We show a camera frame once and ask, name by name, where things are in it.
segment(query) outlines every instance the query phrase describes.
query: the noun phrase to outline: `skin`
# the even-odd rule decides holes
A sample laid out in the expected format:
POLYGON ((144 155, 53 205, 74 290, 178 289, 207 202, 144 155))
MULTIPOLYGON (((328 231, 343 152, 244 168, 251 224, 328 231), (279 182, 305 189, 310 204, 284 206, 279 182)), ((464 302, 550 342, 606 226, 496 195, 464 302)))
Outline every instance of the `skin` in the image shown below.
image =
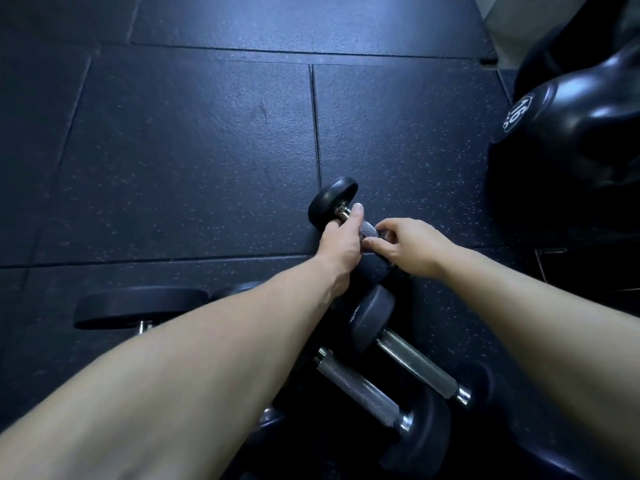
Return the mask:
MULTIPOLYGON (((360 259, 362 206, 314 258, 101 356, 0 436, 9 480, 219 476, 360 259)), ((363 245, 441 280, 523 369, 640 476, 640 322, 386 219, 363 245)))
POLYGON ((530 377, 640 477, 640 320, 456 246, 414 219, 376 226, 364 246, 452 288, 530 377))

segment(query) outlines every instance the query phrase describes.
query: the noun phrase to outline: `dumbbell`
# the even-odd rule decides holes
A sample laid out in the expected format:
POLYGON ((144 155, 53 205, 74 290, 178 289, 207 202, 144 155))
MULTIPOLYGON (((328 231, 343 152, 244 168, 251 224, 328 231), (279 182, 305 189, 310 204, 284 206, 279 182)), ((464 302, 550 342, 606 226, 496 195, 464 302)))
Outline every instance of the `dumbbell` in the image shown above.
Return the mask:
MULTIPOLYGON (((105 290, 80 299, 74 313, 74 326, 81 330, 135 328, 136 335, 184 315, 207 303, 251 290, 263 282, 240 283, 212 293, 169 286, 128 287, 105 290)), ((247 437, 246 445, 265 441, 285 419, 282 411, 268 406, 258 425, 247 437)))
POLYGON ((449 446, 451 412, 443 398, 423 388, 411 411, 402 411, 389 396, 358 372, 342 364, 331 350, 321 347, 317 370, 400 439, 380 457, 385 470, 414 478, 430 478, 439 471, 449 446))
MULTIPOLYGON (((358 192, 358 184, 352 177, 340 177, 336 183, 327 185, 318 192, 309 205, 309 222, 320 232, 324 231, 329 222, 339 219, 345 223, 351 211, 349 204, 358 192)), ((380 233, 367 221, 360 227, 360 240, 365 237, 382 237, 380 233)))
POLYGON ((349 320, 351 346, 362 354, 373 343, 423 383, 432 387, 445 399, 452 399, 465 408, 473 407, 471 391, 416 350, 396 332, 387 327, 396 298, 381 285, 361 300, 349 320))

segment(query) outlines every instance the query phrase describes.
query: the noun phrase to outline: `speckled floor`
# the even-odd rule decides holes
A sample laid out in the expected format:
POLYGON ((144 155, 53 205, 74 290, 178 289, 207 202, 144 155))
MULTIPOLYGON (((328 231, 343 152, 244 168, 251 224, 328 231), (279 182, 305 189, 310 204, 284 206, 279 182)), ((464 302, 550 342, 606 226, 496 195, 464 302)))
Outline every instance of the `speckled floor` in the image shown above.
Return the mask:
MULTIPOLYGON (((473 0, 0 8, 2 428, 130 336, 73 329, 78 298, 268 278, 313 254, 308 203, 341 175, 370 221, 424 219, 526 272, 534 247, 570 241, 512 235, 489 211, 486 147, 509 99, 473 0)), ((445 369, 490 363, 518 435, 599 461, 457 297, 412 287, 403 323, 418 348, 445 369)))

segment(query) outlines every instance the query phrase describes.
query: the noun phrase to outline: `forearm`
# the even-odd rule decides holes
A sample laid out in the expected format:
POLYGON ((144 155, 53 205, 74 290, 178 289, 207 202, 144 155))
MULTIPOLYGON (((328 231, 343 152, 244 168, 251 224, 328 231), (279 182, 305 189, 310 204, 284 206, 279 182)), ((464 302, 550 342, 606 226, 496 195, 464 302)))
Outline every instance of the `forearm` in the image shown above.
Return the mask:
POLYGON ((4 478, 221 473, 332 299, 313 258, 100 357, 0 437, 4 478))
POLYGON ((640 321, 457 248, 443 281, 569 414, 640 473, 640 321))

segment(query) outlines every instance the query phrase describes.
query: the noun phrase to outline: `person's left arm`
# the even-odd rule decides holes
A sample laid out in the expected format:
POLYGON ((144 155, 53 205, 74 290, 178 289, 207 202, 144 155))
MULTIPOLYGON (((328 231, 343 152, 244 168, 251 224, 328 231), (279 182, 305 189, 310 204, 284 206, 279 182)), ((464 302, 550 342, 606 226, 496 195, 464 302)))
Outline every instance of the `person's left arm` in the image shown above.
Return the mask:
POLYGON ((354 205, 315 257, 98 358, 0 436, 6 480, 219 476, 360 259, 354 205))

